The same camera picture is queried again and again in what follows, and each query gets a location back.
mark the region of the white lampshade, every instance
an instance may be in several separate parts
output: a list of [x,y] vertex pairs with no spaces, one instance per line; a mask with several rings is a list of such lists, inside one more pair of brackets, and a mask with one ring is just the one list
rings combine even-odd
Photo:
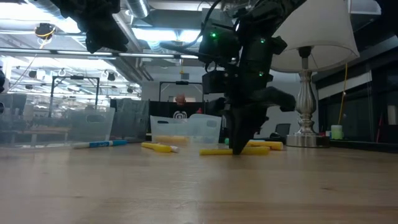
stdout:
[[302,59],[298,48],[312,46],[308,68],[313,72],[343,65],[357,57],[353,28],[344,0],[307,0],[277,30],[287,48],[275,55],[271,68],[299,72]]

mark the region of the blue pen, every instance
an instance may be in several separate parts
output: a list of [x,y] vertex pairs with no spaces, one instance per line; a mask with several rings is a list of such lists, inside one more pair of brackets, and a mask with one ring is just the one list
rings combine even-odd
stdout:
[[81,142],[72,144],[74,149],[83,149],[88,147],[108,147],[108,146],[122,146],[127,144],[127,140],[113,140],[113,141],[98,141],[98,142]]

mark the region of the yellow marker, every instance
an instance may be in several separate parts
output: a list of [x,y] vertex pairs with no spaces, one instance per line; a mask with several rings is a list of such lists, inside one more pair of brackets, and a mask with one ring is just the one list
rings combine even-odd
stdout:
[[[242,151],[242,155],[267,155],[269,153],[269,147],[245,147]],[[232,155],[232,149],[201,149],[201,156],[210,155]]]
[[282,142],[269,142],[269,141],[249,141],[246,147],[254,146],[268,146],[271,150],[281,151],[284,150],[284,144]]
[[153,149],[155,152],[179,152],[180,149],[175,146],[166,146],[163,144],[151,143],[151,142],[143,142],[141,143],[142,147]]
[[189,138],[185,136],[154,136],[153,141],[156,142],[174,142],[174,143],[187,143]]

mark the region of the transparent plastic bin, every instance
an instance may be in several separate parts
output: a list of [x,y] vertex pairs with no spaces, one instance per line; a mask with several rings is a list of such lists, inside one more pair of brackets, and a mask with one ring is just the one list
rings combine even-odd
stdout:
[[53,110],[49,116],[43,101],[37,106],[29,97],[0,95],[0,147],[56,147],[109,139],[113,108]]
[[111,139],[125,139],[128,142],[146,140],[149,101],[121,99],[116,100],[117,112],[114,114]]
[[195,114],[188,119],[150,117],[153,142],[217,144],[221,118]]

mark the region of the table lamp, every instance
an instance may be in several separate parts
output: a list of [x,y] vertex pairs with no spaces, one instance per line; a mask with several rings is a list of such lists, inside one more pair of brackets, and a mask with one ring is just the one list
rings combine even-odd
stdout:
[[287,18],[275,36],[281,36],[288,46],[274,56],[271,68],[278,72],[298,72],[301,77],[296,104],[300,130],[287,136],[286,145],[328,147],[328,137],[313,130],[312,114],[317,102],[311,88],[312,72],[329,70],[359,57],[347,2],[307,0]]

